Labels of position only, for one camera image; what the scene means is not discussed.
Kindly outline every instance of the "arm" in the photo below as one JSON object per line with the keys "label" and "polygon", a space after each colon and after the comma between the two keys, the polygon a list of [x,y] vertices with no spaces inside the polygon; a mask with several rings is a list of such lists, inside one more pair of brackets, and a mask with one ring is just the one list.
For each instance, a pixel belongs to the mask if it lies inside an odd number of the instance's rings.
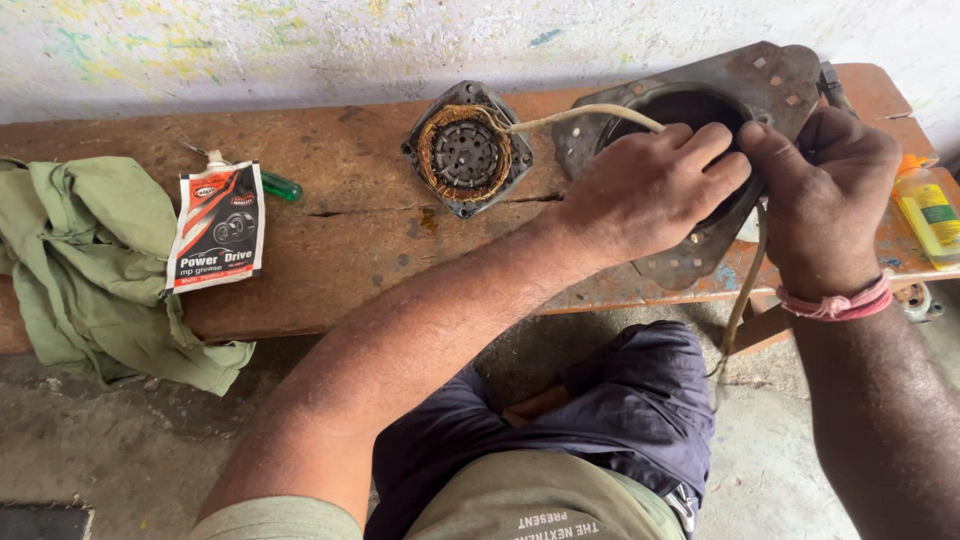
{"label": "arm", "polygon": [[277,387],[210,492],[301,495],[367,516],[373,441],[514,322],[597,270],[680,242],[746,180],[732,134],[675,125],[617,140],[516,233],[354,311]]}
{"label": "arm", "polygon": [[[897,142],[836,109],[814,113],[799,148],[758,124],[740,141],[770,187],[769,255],[784,287],[817,302],[874,282],[874,237],[900,163]],[[897,306],[848,322],[792,324],[817,454],[861,536],[955,537],[960,398],[916,329]]]}

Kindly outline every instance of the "forearm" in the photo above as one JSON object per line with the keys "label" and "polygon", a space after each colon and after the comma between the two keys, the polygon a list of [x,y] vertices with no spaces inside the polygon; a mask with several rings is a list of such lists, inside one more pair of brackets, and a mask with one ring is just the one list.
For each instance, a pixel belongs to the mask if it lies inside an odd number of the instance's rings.
{"label": "forearm", "polygon": [[817,453],[864,538],[960,526],[960,400],[896,306],[849,322],[794,320]]}
{"label": "forearm", "polygon": [[597,269],[553,223],[538,219],[351,313],[277,386],[200,517],[258,497],[303,495],[335,502],[363,524],[379,432]]}
{"label": "forearm", "polygon": [[277,389],[273,406],[373,435],[513,323],[596,271],[547,220],[423,272],[355,310]]}

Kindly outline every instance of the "pink thread bracelet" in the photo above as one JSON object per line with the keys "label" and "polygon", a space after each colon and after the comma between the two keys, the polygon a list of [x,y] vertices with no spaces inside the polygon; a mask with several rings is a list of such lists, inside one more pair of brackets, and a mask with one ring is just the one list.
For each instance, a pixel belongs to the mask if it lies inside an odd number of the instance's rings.
{"label": "pink thread bracelet", "polygon": [[893,301],[890,278],[881,274],[876,283],[859,292],[853,298],[825,296],[819,304],[794,298],[783,286],[777,287],[777,298],[787,311],[815,321],[851,321],[883,311]]}

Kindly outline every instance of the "navy blue pants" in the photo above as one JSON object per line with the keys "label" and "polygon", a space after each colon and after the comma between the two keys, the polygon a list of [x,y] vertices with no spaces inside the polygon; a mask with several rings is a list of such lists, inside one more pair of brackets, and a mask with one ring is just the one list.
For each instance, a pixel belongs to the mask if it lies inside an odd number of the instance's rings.
{"label": "navy blue pants", "polygon": [[570,401],[520,428],[467,367],[383,430],[365,537],[401,538],[461,468],[509,450],[576,455],[661,497],[683,482],[704,499],[713,411],[703,352],[683,323],[633,325],[560,376]]}

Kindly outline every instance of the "wire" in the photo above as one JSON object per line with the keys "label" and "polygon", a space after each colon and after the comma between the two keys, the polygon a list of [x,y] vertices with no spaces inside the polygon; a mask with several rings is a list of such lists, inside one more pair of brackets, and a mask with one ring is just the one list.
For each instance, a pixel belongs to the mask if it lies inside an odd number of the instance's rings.
{"label": "wire", "polygon": [[[737,295],[736,302],[733,303],[733,311],[730,313],[727,328],[724,330],[723,343],[720,346],[723,356],[720,357],[720,361],[717,362],[713,371],[707,373],[707,377],[713,377],[713,375],[719,373],[719,376],[717,376],[718,388],[723,386],[723,378],[727,375],[727,365],[730,362],[730,357],[736,352],[736,327],[739,325],[740,317],[743,316],[743,312],[747,308],[750,293],[754,291],[756,279],[760,274],[760,266],[763,265],[763,258],[767,255],[767,209],[763,207],[763,203],[760,203],[760,201],[756,202],[756,217],[757,225],[760,229],[760,239],[756,243],[756,255],[754,255],[754,261],[750,265],[750,271],[747,272],[747,278],[743,281],[740,294]],[[716,412],[719,407],[720,398],[718,395],[717,405],[713,412]]]}
{"label": "wire", "polygon": [[636,122],[655,134],[658,134],[666,129],[663,124],[654,120],[653,118],[650,118],[649,116],[640,114],[633,109],[627,109],[626,107],[621,107],[612,103],[594,103],[590,105],[582,105],[581,107],[577,107],[575,109],[564,110],[563,112],[551,114],[546,118],[541,118],[540,120],[532,120],[530,122],[523,122],[521,124],[510,124],[501,118],[495,118],[494,116],[499,116],[499,113],[496,110],[488,110],[483,106],[477,106],[477,109],[483,111],[490,118],[493,125],[505,134],[531,132],[536,128],[549,126],[550,124],[556,124],[557,122],[563,122],[567,118],[573,118],[574,116],[580,116],[581,114],[591,113],[612,114],[613,116],[619,116],[620,118],[630,120],[631,122]]}

